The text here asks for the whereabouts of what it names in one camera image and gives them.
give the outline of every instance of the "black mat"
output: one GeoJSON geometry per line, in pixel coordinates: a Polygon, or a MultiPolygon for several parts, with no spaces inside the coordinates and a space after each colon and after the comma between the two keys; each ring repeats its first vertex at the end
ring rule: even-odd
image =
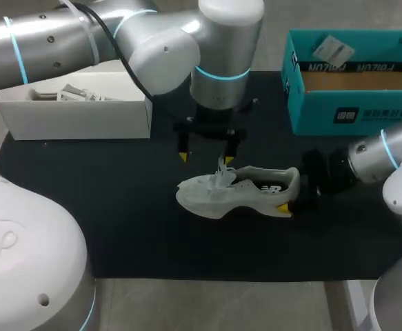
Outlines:
{"type": "MultiPolygon", "coordinates": [[[[353,137],[292,134],[280,74],[252,72],[249,139],[234,167],[288,168],[306,150],[331,152],[353,137]]],[[[163,98],[187,116],[187,85],[163,98]]],[[[8,135],[0,173],[67,208],[86,236],[97,277],[243,281],[377,279],[402,256],[402,227],[381,187],[328,199],[320,213],[272,219],[235,210],[219,221],[194,216],[174,198],[177,184],[212,173],[223,144],[193,139],[184,164],[171,120],[154,109],[151,140],[16,142],[8,135]]]]}

